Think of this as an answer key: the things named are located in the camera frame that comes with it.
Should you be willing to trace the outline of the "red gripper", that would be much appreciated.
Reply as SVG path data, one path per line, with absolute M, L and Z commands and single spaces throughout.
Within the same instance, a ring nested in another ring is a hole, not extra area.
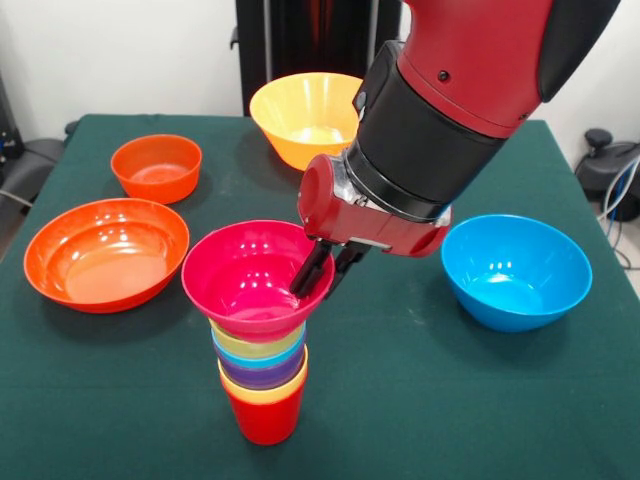
M 426 223 L 412 222 L 382 209 L 356 189 L 343 159 L 326 154 L 316 156 L 308 165 L 301 180 L 297 209 L 306 234 L 321 238 L 314 242 L 291 282 L 290 292 L 297 298 L 307 297 L 324 274 L 324 264 L 332 251 L 330 242 L 360 243 L 346 244 L 336 258 L 325 300 L 351 267 L 364 258 L 366 245 L 393 255 L 425 257 L 441 245 L 453 219 L 451 208 Z

